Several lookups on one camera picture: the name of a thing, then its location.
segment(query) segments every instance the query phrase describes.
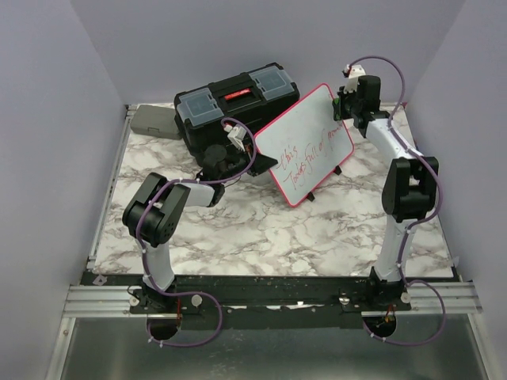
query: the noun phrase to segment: purple wall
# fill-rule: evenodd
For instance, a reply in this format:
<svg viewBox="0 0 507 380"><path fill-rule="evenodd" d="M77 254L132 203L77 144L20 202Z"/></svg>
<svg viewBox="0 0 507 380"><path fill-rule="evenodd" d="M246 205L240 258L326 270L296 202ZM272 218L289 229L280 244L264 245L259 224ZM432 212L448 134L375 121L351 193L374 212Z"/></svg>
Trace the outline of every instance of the purple wall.
<svg viewBox="0 0 507 380"><path fill-rule="evenodd" d="M44 378L125 108L67 0L0 5L0 378Z"/></svg>
<svg viewBox="0 0 507 380"><path fill-rule="evenodd" d="M442 223L472 278L507 374L507 5L468 0L407 110L422 151L436 155Z"/></svg>
<svg viewBox="0 0 507 380"><path fill-rule="evenodd" d="M392 58L406 72L407 98L463 0L71 0L125 103L174 95L277 61L302 93L337 90L341 70L362 55ZM383 99L399 80L384 63Z"/></svg>

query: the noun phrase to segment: small whiteboard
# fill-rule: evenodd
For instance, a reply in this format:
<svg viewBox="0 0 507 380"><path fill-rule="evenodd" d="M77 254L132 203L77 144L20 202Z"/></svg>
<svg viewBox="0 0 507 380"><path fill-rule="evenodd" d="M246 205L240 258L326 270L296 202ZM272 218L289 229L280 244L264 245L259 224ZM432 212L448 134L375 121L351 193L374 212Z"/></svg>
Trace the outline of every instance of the small whiteboard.
<svg viewBox="0 0 507 380"><path fill-rule="evenodd" d="M346 126L333 120L333 94L325 83L262 128L255 143L278 160L269 171L292 207L354 151Z"/></svg>

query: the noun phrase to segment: black toolbox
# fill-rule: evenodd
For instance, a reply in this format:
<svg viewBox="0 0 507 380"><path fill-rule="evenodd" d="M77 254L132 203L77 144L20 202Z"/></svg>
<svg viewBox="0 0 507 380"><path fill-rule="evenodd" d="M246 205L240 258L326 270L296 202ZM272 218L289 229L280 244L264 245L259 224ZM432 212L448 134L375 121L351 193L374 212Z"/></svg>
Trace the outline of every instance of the black toolbox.
<svg viewBox="0 0 507 380"><path fill-rule="evenodd" d="M271 63L179 93L174 98L174 119L190 154L202 166L210 145L229 145L220 124L223 117L234 117L255 134L298 99L297 85L282 66Z"/></svg>

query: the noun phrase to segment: marble tabletop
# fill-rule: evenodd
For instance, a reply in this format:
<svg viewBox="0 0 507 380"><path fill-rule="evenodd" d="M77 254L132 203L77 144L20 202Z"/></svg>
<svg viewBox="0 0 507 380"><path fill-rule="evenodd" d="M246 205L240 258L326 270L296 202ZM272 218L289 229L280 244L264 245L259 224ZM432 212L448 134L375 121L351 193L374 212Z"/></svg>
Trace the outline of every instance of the marble tabletop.
<svg viewBox="0 0 507 380"><path fill-rule="evenodd" d="M404 110L395 115L412 140ZM377 149L350 124L354 154L314 191L315 201L287 205L269 173L244 175L212 208L187 207L170 241L177 274L366 276L382 246L386 215L380 195L387 175ZM121 216L150 172L169 179L199 171L182 140L130 132L93 272L142 274L140 251ZM417 230L408 276L450 277L452 261L437 220Z"/></svg>

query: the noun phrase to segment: gray box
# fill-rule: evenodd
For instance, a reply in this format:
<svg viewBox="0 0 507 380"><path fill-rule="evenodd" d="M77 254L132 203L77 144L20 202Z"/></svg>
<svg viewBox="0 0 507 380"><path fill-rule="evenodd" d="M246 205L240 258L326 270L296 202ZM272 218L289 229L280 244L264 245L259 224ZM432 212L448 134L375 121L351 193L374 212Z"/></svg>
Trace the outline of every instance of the gray box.
<svg viewBox="0 0 507 380"><path fill-rule="evenodd" d="M140 135L179 140L181 136L175 116L176 111L172 108L142 104L135 111L130 128Z"/></svg>

